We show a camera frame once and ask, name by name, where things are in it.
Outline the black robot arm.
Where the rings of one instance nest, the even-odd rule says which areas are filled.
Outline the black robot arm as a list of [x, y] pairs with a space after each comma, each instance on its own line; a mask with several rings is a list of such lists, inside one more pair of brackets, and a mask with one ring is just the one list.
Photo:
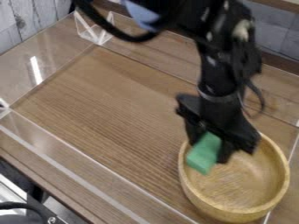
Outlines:
[[196, 95], [179, 94], [182, 116], [191, 145], [203, 135], [219, 138], [216, 162], [228, 162], [234, 152], [252, 153], [260, 134], [243, 115], [244, 90], [260, 72], [254, 18], [239, 0], [120, 0], [151, 35], [167, 29], [190, 37], [200, 54]]

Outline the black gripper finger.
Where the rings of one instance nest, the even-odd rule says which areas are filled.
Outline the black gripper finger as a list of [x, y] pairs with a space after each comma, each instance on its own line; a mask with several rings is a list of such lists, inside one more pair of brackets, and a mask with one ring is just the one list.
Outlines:
[[230, 161], [230, 157], [236, 150], [238, 147], [234, 143], [231, 143], [230, 141], [223, 141], [218, 153], [218, 163], [226, 164]]
[[186, 116], [183, 120], [190, 145], [195, 145], [206, 133], [206, 122], [194, 116]]

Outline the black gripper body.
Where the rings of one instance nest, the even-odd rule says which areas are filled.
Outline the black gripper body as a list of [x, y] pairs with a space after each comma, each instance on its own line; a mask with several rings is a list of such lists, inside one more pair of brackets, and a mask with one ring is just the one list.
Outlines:
[[206, 122], [206, 131], [230, 141], [246, 153], [252, 154], [262, 136], [244, 117], [238, 100], [212, 102], [192, 94], [176, 95], [176, 114], [199, 117]]

